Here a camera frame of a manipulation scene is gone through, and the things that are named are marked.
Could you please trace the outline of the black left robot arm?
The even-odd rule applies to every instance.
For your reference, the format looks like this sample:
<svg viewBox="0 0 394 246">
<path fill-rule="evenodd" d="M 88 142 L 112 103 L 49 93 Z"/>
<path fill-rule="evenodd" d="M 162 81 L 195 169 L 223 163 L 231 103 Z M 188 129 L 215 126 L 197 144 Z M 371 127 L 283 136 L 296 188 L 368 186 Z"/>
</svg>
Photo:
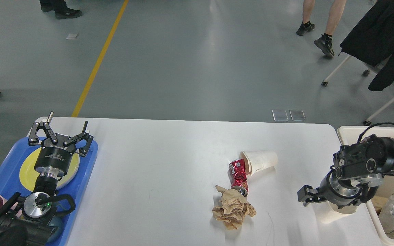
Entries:
<svg viewBox="0 0 394 246">
<path fill-rule="evenodd" d="M 64 233 L 65 225 L 56 224 L 76 209 L 78 191 L 58 190 L 58 182 L 68 174 L 76 154 L 84 157 L 94 142 L 85 121 L 81 132 L 68 136 L 53 132 L 47 119 L 35 121 L 27 138 L 29 146 L 38 146 L 34 171 L 38 173 L 29 195 L 14 194 L 0 207 L 0 246 L 45 246 L 50 239 Z"/>
</svg>

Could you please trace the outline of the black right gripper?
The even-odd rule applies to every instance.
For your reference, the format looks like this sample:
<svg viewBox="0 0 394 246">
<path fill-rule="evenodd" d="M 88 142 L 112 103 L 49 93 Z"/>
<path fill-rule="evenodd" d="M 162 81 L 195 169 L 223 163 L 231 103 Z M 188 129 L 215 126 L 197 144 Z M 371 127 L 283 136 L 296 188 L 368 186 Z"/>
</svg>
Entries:
<svg viewBox="0 0 394 246">
<path fill-rule="evenodd" d="M 304 185 L 297 191 L 297 198 L 304 207 L 312 203 L 331 202 L 339 209 L 354 205 L 359 206 L 371 200 L 379 187 L 379 175 L 367 175 L 355 180 L 339 180 L 334 170 L 323 178 L 318 189 Z"/>
</svg>

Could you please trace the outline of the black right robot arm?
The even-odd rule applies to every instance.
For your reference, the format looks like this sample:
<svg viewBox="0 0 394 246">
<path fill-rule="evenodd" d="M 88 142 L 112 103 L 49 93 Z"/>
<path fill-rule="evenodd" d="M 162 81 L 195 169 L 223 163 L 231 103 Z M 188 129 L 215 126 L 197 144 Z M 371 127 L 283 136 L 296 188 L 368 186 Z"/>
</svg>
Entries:
<svg viewBox="0 0 394 246">
<path fill-rule="evenodd" d="M 339 209 L 371 200 L 384 176 L 394 176 L 394 138 L 365 136 L 352 145 L 342 145 L 333 155 L 333 166 L 319 187 L 304 185 L 297 192 L 304 206 L 331 202 Z"/>
</svg>

